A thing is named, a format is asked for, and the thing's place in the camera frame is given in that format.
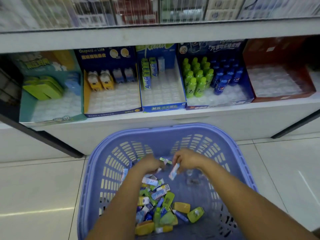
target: person's right hand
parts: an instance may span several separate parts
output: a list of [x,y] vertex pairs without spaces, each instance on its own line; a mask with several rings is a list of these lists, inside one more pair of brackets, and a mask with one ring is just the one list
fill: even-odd
[[172,165],[180,164],[178,173],[182,173],[185,169],[201,169],[203,160],[207,157],[203,156],[191,149],[183,148],[174,154]]

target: purple plastic basket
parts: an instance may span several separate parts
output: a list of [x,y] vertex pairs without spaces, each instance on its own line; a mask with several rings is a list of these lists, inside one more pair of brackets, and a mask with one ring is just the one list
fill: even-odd
[[[138,157],[153,153],[172,157],[181,148],[190,148],[215,160],[243,183],[258,191],[249,167],[235,141],[224,131],[209,124],[195,123],[170,127],[123,130],[105,138],[92,152],[82,187],[78,213],[78,238],[86,238],[120,186],[122,169]],[[191,209],[201,206],[205,214],[194,224],[179,221],[169,233],[151,234],[140,239],[244,239],[237,223],[202,173],[179,174],[168,178],[170,169],[156,177],[168,183],[174,202],[185,202]],[[197,185],[187,184],[196,177]]]

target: person's left hand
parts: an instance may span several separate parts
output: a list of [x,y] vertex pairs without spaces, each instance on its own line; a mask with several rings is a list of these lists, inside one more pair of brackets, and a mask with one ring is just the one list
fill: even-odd
[[156,173],[158,168],[165,169],[165,164],[163,161],[155,159],[154,155],[149,153],[143,157],[134,167],[136,167],[140,172],[145,174]]

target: tile floor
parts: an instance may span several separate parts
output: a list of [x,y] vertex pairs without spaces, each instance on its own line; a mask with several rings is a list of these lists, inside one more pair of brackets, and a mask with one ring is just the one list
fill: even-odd
[[[308,230],[320,227],[320,135],[237,141],[260,193]],[[87,159],[0,163],[0,239],[77,240]]]

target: shelf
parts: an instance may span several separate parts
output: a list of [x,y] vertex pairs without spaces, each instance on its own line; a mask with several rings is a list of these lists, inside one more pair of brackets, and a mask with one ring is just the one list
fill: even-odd
[[68,128],[77,128],[82,126],[97,126],[97,124],[103,124],[108,122],[121,124],[121,123],[134,123],[134,122],[144,122],[151,120],[171,120],[171,119],[179,119],[182,123],[190,123],[188,121],[189,118],[195,117],[206,117],[212,116],[215,112],[219,111],[239,111],[247,109],[258,109],[258,108],[270,108],[270,107],[278,107],[278,106],[290,106],[290,105],[298,105],[298,104],[313,104],[319,103],[320,107],[320,96],[314,94],[308,98],[298,98],[298,99],[289,99],[282,101],[273,101],[273,102],[262,102],[262,103],[249,103],[249,104],[239,104],[233,106],[225,106],[225,107],[214,107],[214,108],[206,108],[206,109],[195,109],[195,110],[170,110],[170,111],[162,111],[162,112],[153,112],[153,113],[127,113],[127,114],[119,114],[119,115],[111,115],[111,116],[102,116],[95,118],[88,118],[84,121],[71,122],[66,124],[56,124],[56,125],[46,125],[41,127],[33,127],[34,130],[42,131],[47,129],[53,129],[57,127],[67,126]]
[[313,17],[1,33],[0,53],[317,35],[319,23]]

